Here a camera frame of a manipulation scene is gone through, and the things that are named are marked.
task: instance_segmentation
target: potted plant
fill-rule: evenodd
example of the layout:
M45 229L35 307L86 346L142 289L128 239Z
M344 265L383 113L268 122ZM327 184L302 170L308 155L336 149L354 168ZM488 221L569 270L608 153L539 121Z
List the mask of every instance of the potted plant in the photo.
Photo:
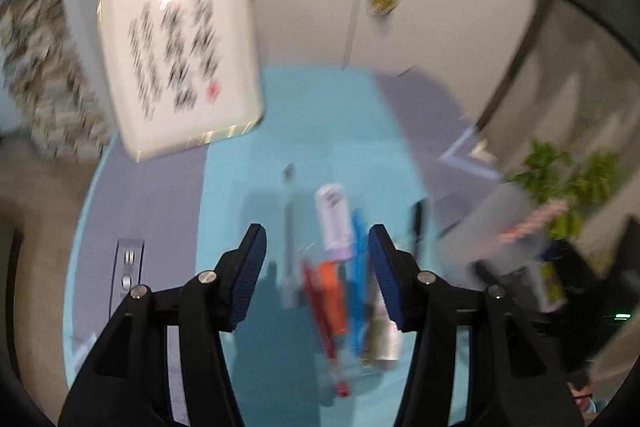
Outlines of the potted plant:
M575 166L568 151L532 138L526 170L511 181L524 188L536 206L551 198L566 200L568 210L551 221L547 231L551 239L576 238L582 231L582 213L610 198L617 165L617 153L596 150L583 165Z

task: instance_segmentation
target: metal screw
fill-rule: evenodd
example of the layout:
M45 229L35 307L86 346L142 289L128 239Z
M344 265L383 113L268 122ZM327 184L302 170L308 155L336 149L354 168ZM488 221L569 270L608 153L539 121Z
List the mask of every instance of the metal screw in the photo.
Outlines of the metal screw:
M128 273L122 276L122 287L127 292L131 289L131 276Z
M418 281L422 284L433 284L438 278L434 272L423 271L418 273Z
M495 299L502 299L506 294L502 286L492 284L491 286L489 286L489 295L491 295Z
M212 283L217 279L217 277L218 276L213 270L204 270L204 272L198 273L198 281L200 281L202 284Z
M144 297L146 295L146 286L143 284L133 286L129 293L134 299L140 299L141 297Z

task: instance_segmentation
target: pink item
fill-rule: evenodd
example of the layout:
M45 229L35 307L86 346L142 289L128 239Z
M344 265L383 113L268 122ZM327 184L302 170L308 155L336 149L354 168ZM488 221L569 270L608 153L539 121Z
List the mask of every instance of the pink item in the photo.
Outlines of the pink item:
M555 217L569 210L566 200L553 199L534 210L529 216L514 227L505 230L498 236L501 243L514 243L515 241L544 227Z

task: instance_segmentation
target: blue pen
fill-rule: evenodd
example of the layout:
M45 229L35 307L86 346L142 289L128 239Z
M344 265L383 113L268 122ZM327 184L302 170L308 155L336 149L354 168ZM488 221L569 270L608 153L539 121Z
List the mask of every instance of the blue pen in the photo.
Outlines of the blue pen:
M356 238L356 255L353 263L354 291L351 296L351 349L357 357L362 355L363 337L365 329L364 304L367 296L367 227L362 217L362 211L356 208L351 213L351 222Z

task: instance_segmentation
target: red stamp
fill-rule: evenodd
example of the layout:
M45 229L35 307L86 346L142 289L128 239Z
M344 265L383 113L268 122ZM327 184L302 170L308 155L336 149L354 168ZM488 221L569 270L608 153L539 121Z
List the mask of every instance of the red stamp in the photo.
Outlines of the red stamp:
M207 87L207 100L209 100L209 103L216 103L221 90L219 81L214 80L209 84L209 87Z

